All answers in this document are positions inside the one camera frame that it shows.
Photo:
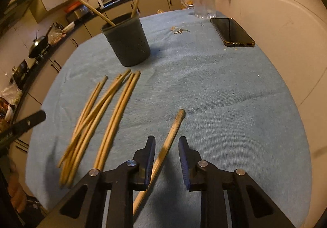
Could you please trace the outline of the left hand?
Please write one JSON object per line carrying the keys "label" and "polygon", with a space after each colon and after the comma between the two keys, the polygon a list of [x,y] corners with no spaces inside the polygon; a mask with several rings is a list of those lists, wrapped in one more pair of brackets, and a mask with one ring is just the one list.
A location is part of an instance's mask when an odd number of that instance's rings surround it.
{"label": "left hand", "polygon": [[7,183],[7,190],[11,198],[13,208],[18,213],[24,212],[27,205],[27,195],[24,192],[22,185],[19,183],[19,174],[14,163],[10,164],[10,175]]}

